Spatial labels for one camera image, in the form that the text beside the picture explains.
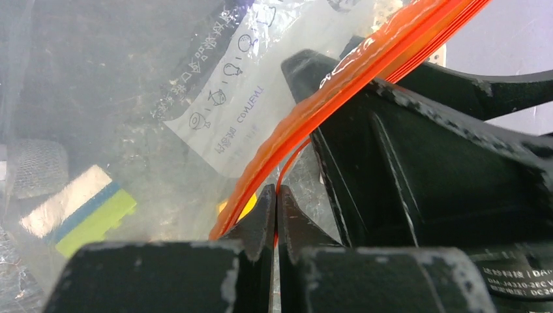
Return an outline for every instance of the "plastic wrap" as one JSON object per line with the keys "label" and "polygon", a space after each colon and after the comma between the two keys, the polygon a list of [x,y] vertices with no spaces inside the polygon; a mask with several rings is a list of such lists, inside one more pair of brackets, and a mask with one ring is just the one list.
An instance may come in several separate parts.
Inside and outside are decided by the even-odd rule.
{"label": "plastic wrap", "polygon": [[295,106],[281,62],[338,58],[378,4],[0,4],[0,225],[40,285],[91,241],[206,239]]}

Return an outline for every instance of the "yellow object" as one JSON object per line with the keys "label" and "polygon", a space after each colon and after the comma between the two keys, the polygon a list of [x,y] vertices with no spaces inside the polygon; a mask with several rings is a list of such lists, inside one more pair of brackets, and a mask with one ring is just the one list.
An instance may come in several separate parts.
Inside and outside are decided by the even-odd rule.
{"label": "yellow object", "polygon": [[[258,200],[258,197],[256,197],[256,194],[254,194],[250,198],[250,201],[248,201],[248,203],[246,204],[246,206],[242,210],[242,213],[238,217],[238,220],[241,220],[244,216],[248,215],[248,213],[251,212],[251,210],[256,205],[257,200]],[[226,206],[226,203],[227,203],[227,201],[224,201],[219,205],[219,213],[221,213],[221,211],[223,211],[224,207]]]}
{"label": "yellow object", "polygon": [[69,258],[83,245],[103,241],[104,234],[109,229],[117,227],[125,215],[133,213],[135,206],[136,201],[132,196],[120,189],[81,224],[63,237],[56,244],[56,249],[64,257]]}

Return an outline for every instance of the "white label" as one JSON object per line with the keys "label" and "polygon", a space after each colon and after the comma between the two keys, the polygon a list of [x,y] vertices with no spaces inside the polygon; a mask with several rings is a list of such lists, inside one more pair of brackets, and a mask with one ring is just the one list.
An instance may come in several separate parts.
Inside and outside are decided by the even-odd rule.
{"label": "white label", "polygon": [[165,124],[218,173],[239,177],[295,106],[281,63],[304,49],[338,59],[373,8],[374,0],[346,14],[327,0],[257,1],[196,100]]}

